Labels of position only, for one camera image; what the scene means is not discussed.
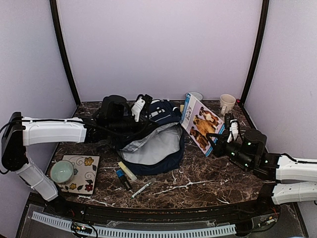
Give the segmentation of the dog book Why Dogs Bark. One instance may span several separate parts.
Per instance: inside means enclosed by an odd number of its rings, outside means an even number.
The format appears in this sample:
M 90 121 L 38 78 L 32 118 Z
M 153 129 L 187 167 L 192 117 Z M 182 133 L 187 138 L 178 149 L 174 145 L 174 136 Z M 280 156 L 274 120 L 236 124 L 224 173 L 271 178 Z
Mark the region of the dog book Why Dogs Bark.
M 191 93 L 186 94 L 180 123 L 205 156 L 213 150 L 207 135 L 221 134 L 225 129 L 224 121 Z

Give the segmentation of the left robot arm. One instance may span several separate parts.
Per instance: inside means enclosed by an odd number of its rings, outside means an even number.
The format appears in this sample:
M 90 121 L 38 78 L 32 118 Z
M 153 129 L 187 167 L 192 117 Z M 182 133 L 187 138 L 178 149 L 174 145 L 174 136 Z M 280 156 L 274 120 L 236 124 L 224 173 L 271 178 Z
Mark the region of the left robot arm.
M 96 143 L 108 138 L 134 139 L 145 132 L 150 122 L 152 97 L 140 94 L 133 105 L 119 95 L 104 97 L 101 107 L 89 117 L 70 119 L 27 118 L 14 112 L 1 128 L 1 164 L 5 175 L 14 172 L 39 193 L 59 216 L 66 216 L 70 206 L 57 188 L 27 155 L 27 147 L 42 143 Z

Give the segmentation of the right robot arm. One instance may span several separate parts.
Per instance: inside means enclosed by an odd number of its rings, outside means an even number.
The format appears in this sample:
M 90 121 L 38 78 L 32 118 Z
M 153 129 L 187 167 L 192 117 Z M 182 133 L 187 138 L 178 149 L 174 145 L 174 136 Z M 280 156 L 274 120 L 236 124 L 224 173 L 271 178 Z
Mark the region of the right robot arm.
M 207 139 L 216 157 L 227 156 L 241 170 L 268 182 L 262 187 L 263 196 L 253 203 L 253 211 L 257 215 L 265 214 L 272 203 L 316 202 L 316 160 L 266 152 L 267 137 L 256 129 L 247 130 L 241 143 L 232 135 L 226 130 L 222 134 L 208 133 Z

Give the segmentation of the navy blue student backpack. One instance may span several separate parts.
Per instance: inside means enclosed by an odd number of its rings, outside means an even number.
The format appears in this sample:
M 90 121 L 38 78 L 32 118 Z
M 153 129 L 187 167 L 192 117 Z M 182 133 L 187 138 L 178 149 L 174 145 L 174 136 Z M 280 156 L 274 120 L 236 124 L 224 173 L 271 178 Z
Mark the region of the navy blue student backpack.
M 185 135 L 181 112 L 169 100 L 154 100 L 150 121 L 142 133 L 114 143 L 123 163 L 136 175 L 151 176 L 179 168 L 184 155 Z

